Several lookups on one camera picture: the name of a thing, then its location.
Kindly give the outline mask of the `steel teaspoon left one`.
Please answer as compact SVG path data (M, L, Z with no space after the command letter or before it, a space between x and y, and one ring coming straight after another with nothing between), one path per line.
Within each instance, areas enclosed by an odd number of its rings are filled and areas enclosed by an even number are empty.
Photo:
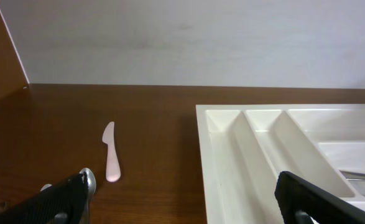
M42 188L41 188L41 190L40 191L43 191L43 190L45 190L45 189L47 189L47 188L49 188L49 187L51 187L52 186L52 184L45 184Z

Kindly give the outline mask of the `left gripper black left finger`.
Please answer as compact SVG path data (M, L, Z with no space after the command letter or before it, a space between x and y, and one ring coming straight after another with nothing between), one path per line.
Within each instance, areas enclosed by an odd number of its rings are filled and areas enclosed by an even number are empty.
M87 199L87 175L74 174L0 213L0 223L48 223L59 213L66 223L79 223Z

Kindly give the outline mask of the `pink plastic knife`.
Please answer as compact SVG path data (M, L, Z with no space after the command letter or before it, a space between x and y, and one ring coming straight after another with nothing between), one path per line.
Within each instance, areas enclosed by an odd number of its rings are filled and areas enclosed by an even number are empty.
M107 145L106 180L116 182L121 178L121 168L116 154L114 140L114 122L111 121L104 130L102 141Z

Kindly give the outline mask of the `steel teaspoon one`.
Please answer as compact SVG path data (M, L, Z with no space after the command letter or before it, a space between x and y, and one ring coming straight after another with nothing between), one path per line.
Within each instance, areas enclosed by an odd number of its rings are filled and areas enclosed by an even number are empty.
M89 168L84 168L80 171L80 173L85 174L87 177L88 184L88 196L85 203L84 211L82 213L82 217L80 219L80 224L89 224L90 220L90 201L93 198L96 192L96 179L94 173Z
M52 184L45 184L42 188L41 188L41 190L40 191L43 191L43 190L45 190L45 189L47 189L47 188L49 188L49 187L51 187L52 186Z

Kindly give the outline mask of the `white plastic cutlery tray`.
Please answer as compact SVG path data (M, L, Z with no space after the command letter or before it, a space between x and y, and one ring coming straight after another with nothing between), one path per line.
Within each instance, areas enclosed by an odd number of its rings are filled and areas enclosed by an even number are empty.
M198 105L208 223L282 223L283 171L365 211L365 104Z

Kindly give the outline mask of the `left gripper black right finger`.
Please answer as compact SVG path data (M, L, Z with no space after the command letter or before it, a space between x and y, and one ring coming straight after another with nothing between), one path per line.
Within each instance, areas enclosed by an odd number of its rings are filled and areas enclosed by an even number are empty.
M365 211L289 171L279 174L274 194L285 224L365 224Z

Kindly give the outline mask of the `steel teaspoon right one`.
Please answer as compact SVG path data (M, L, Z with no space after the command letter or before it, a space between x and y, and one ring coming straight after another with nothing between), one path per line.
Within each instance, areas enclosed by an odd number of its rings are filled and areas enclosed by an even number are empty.
M96 179L94 173L89 168L84 168L80 171L80 173L85 174L87 177L88 184L88 196L85 203L84 211L82 213L82 217L80 219L80 224L89 224L90 220L90 201L93 198L96 192Z

